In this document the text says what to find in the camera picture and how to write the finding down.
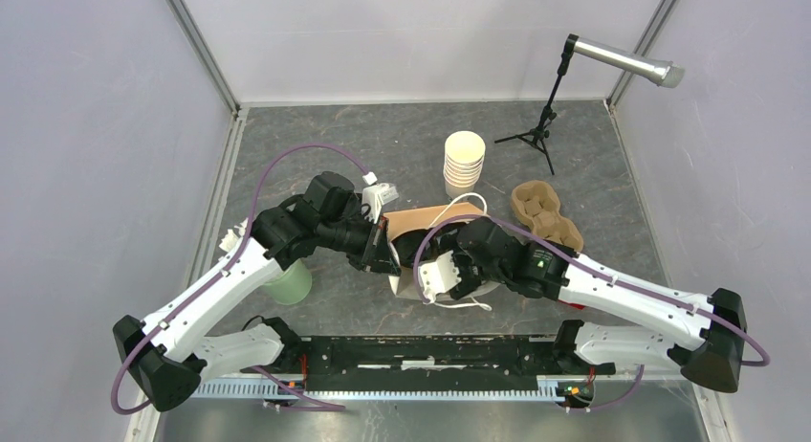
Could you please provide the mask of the black coffee lid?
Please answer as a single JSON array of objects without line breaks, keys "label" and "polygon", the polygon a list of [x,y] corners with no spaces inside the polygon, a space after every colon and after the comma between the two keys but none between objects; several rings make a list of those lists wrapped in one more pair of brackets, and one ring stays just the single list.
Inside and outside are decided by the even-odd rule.
[{"label": "black coffee lid", "polygon": [[392,240],[391,244],[394,246],[401,267],[413,268],[417,250],[427,233],[426,229],[413,230],[404,232]]}]

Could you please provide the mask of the brown paper bag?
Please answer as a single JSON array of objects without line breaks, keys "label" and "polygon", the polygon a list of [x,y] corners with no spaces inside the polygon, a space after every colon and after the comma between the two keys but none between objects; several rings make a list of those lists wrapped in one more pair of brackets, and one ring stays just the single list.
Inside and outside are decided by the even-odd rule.
[{"label": "brown paper bag", "polygon": [[[404,232],[420,229],[429,230],[442,221],[449,220],[455,216],[465,214],[479,216],[485,215],[487,212],[488,204],[484,197],[475,192],[464,193],[457,196],[444,207],[435,206],[415,210],[393,211],[388,213],[386,215],[389,221],[388,237],[389,240],[392,241],[394,238],[398,237]],[[429,256],[427,258],[427,262],[436,259],[438,256]],[[397,298],[426,301],[428,304],[446,309],[469,307],[478,307],[486,311],[490,311],[492,309],[490,305],[481,303],[474,297],[462,299],[460,301],[452,300],[448,293],[438,296],[435,302],[429,303],[423,295],[422,287],[418,280],[418,275],[415,276],[408,268],[403,267],[399,276],[390,276],[388,280],[391,292]]]}]

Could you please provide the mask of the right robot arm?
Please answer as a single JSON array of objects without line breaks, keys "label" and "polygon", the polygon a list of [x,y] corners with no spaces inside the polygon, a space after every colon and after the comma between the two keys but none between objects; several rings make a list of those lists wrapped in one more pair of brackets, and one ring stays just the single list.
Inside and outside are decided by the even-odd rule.
[{"label": "right robot arm", "polygon": [[718,288],[691,293],[616,271],[583,253],[487,216],[462,214],[452,253],[475,276],[525,298],[595,308],[627,320],[608,328],[583,320],[561,325],[555,366],[576,373],[589,365],[652,365],[678,371],[696,385],[724,393],[739,389],[749,337],[740,294]]}]

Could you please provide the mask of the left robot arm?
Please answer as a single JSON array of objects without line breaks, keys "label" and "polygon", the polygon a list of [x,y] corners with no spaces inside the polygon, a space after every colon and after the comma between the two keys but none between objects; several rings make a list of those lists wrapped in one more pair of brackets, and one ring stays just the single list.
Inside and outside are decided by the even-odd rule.
[{"label": "left robot arm", "polygon": [[262,210],[232,249],[181,295],[142,320],[126,315],[114,324],[121,374],[137,383],[148,405],[167,411],[221,375],[264,365],[293,370],[300,347],[282,322],[219,337],[208,332],[247,295],[281,281],[318,248],[344,254],[360,272],[399,275],[382,214],[397,197],[392,184],[356,192],[345,177],[324,171],[304,193]]}]

